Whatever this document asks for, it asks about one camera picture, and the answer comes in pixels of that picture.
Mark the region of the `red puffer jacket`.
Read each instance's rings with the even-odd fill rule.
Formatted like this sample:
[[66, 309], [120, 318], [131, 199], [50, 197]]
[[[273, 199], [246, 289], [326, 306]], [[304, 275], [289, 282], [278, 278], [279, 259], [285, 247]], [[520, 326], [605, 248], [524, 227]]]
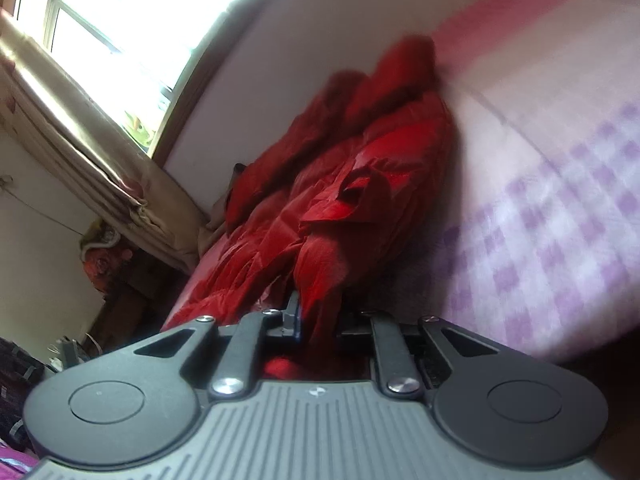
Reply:
[[293, 287], [303, 343], [270, 359], [267, 375], [343, 373], [334, 340], [343, 292], [377, 274], [422, 226], [453, 143], [430, 37], [402, 38], [371, 73], [334, 74], [234, 181], [218, 259], [167, 326], [201, 315], [233, 324]]

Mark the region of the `dark wooden dresser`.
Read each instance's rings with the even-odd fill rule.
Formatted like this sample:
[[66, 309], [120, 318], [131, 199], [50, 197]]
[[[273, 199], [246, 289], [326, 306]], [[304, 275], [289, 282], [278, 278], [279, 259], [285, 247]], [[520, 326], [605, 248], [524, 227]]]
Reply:
[[186, 274], [147, 252], [136, 252], [116, 274], [82, 348], [94, 358], [156, 334], [187, 280]]

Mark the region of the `brown folded cloth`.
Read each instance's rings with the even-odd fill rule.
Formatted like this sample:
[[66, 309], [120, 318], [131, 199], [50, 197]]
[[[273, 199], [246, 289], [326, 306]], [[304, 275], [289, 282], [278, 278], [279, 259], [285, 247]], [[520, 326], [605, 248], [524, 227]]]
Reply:
[[198, 255], [203, 257], [226, 232], [226, 210], [233, 185], [244, 172], [246, 166], [238, 162], [233, 166], [231, 177], [224, 194], [213, 204], [209, 211], [209, 220], [198, 230]]

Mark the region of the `red patterned object on dresser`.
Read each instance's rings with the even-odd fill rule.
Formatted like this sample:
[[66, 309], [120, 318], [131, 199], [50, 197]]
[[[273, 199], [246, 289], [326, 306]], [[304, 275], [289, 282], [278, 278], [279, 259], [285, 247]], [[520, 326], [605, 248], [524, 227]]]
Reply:
[[106, 295], [119, 271], [134, 256], [134, 246], [102, 219], [91, 223], [79, 242], [80, 260], [92, 286]]

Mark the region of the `pink checked bed sheet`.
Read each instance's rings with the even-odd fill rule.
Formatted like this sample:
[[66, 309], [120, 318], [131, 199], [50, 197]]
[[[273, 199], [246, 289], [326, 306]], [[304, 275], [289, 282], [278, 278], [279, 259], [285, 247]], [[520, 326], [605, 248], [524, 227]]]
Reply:
[[408, 36], [435, 46], [454, 143], [404, 249], [346, 288], [338, 317], [434, 314], [561, 361], [639, 324], [639, 0], [285, 0], [212, 81], [167, 171], [224, 194], [342, 70], [371, 73]]

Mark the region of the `beige patterned curtain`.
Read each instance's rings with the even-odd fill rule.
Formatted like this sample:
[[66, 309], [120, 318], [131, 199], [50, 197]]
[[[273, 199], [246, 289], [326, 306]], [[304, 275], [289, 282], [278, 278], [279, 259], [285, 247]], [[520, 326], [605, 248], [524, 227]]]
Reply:
[[1, 125], [116, 231], [186, 273], [206, 219], [39, 44], [1, 14]]

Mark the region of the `wooden window frame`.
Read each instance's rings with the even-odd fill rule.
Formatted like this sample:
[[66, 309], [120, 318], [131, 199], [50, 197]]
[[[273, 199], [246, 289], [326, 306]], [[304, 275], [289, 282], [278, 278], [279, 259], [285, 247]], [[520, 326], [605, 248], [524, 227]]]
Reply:
[[260, 0], [1, 0], [1, 41], [17, 80], [34, 90], [74, 139], [67, 99], [105, 114], [145, 155], [221, 27]]

